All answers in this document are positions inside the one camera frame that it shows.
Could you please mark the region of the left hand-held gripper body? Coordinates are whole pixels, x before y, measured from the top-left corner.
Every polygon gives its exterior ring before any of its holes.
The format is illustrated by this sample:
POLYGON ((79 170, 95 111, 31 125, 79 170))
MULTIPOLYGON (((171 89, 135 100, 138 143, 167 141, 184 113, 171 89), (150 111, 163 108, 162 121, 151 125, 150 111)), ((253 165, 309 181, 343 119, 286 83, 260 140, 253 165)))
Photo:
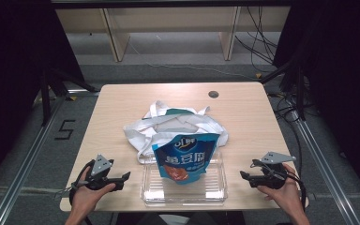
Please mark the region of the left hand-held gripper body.
POLYGON ((95 159, 89 161, 81 171, 87 171, 84 179, 80 181, 81 186, 86 186, 91 190, 99 190, 109 184, 119 182, 116 178, 108 178, 107 175, 113 165, 113 159, 106 159, 102 155, 97 155, 95 159))

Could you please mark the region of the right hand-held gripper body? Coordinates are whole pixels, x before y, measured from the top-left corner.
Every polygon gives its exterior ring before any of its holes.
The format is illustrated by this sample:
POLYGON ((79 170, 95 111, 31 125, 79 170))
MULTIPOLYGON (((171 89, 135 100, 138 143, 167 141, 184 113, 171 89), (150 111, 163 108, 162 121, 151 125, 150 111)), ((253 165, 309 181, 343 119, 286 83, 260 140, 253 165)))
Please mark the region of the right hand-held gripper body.
POLYGON ((296 161, 296 157, 276 152, 268 152, 260 159, 253 159, 251 168, 260 167, 262 175, 254 175, 255 179, 262 179, 262 186, 280 189, 288 177, 283 162, 296 161))

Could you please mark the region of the clear plastic container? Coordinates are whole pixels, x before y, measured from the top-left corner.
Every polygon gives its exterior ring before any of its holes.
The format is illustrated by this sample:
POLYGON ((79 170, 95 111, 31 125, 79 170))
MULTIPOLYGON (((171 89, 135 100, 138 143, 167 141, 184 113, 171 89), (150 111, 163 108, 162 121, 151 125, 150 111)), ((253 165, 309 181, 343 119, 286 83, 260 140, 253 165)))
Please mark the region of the clear plastic container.
POLYGON ((220 151, 214 153, 205 173, 197 181, 184 185, 161 177, 152 158, 144 165, 140 196, 145 205, 151 207, 223 205, 228 198, 228 189, 220 151))

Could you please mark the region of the black metal stand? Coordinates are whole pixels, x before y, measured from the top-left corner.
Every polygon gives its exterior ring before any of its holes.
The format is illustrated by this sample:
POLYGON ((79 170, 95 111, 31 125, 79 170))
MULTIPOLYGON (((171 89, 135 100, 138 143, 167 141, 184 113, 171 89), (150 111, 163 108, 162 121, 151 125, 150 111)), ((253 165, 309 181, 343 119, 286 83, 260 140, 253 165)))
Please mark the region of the black metal stand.
POLYGON ((282 81, 279 88, 281 91, 289 92, 292 88, 296 92, 295 109, 298 112, 299 118, 305 121, 304 115, 304 75, 302 71, 301 63, 298 59, 291 59, 283 66, 278 67, 273 72, 264 76, 261 80, 261 84, 268 83, 275 79, 280 74, 283 74, 282 81))
POLYGON ((58 68, 44 69, 40 76, 40 93, 43 106, 43 122, 45 126, 52 117, 51 103, 50 103, 50 90, 53 90, 57 97, 65 97, 69 91, 64 84, 64 81, 74 83, 88 92, 97 93, 98 89, 92 85, 87 84, 65 71, 58 68))

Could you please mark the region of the white tote bag teal print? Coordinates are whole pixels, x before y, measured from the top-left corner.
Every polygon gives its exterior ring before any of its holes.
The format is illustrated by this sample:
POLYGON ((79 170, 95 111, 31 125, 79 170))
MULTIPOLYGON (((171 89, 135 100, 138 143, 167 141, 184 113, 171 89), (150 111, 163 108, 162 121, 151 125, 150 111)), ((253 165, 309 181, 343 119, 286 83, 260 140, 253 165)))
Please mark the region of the white tote bag teal print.
POLYGON ((224 146, 229 133, 216 119, 208 115, 210 107, 198 111, 193 108, 171 108, 162 101, 150 105, 144 118, 123 127, 129 143, 138 151, 141 164, 150 162, 153 147, 169 143, 176 135, 218 134, 217 145, 224 146))

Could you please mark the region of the blue snack packet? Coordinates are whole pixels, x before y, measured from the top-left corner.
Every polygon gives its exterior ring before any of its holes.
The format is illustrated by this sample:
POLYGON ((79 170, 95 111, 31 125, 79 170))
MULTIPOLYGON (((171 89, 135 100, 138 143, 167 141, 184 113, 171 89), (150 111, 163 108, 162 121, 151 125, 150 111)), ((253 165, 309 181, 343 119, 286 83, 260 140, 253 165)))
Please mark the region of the blue snack packet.
POLYGON ((168 143, 155 144, 160 175, 179 185, 199 180, 216 151, 218 138, 215 133, 176 135, 168 143))

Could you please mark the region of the dark curtain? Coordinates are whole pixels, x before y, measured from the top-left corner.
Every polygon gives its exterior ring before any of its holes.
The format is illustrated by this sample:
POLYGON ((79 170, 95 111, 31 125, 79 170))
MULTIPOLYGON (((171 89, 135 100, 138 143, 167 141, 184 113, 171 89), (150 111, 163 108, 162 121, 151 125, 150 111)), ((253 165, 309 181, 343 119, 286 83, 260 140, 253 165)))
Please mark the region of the dark curtain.
POLYGON ((52 0, 0 0, 0 164, 55 71, 84 80, 52 0))
POLYGON ((305 74, 323 119, 360 178, 360 0, 293 0, 275 65, 291 58, 321 9, 326 14, 308 45, 305 74))

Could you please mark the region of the person's left hand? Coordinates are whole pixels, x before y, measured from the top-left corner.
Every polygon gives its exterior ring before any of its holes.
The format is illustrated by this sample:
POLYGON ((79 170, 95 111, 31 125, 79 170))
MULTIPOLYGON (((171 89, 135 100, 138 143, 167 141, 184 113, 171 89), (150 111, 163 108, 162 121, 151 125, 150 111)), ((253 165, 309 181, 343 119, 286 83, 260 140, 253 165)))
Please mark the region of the person's left hand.
POLYGON ((72 219, 84 219, 95 210, 98 201, 115 188, 115 184, 109 184, 99 190, 91 190, 88 187, 79 187, 72 201, 70 217, 72 219))

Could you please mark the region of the aluminium floor rail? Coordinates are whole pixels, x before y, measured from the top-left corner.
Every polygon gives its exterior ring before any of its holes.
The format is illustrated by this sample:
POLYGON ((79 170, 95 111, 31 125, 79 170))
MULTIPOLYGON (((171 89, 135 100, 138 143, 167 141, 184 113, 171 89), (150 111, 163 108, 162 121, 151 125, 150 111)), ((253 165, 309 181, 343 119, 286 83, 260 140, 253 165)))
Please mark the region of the aluminium floor rail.
POLYGON ((292 117, 296 120, 298 129, 300 130, 303 139, 305 140, 308 150, 312 155, 322 178, 328 187, 337 208, 345 220, 346 225, 360 225, 360 218, 357 216, 356 211, 353 208, 353 204, 347 197, 345 191, 341 187, 339 181, 335 177, 335 174, 326 160, 320 146, 316 142, 308 124, 305 120, 301 119, 298 112, 293 112, 292 117))
POLYGON ((0 225, 63 225, 60 192, 70 176, 98 99, 75 89, 51 99, 51 117, 43 119, 38 101, 0 166, 0 225))

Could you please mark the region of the person's right hand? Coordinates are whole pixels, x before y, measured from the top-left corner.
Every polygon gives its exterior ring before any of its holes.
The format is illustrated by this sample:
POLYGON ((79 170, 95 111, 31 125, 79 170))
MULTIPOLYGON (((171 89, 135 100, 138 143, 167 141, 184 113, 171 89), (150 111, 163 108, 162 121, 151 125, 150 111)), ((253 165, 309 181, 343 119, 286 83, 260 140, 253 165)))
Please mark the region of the person's right hand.
POLYGON ((266 186, 257 186, 257 189, 266 195, 267 201, 273 200, 289 216, 302 214, 304 212, 296 182, 287 178, 280 189, 266 186))

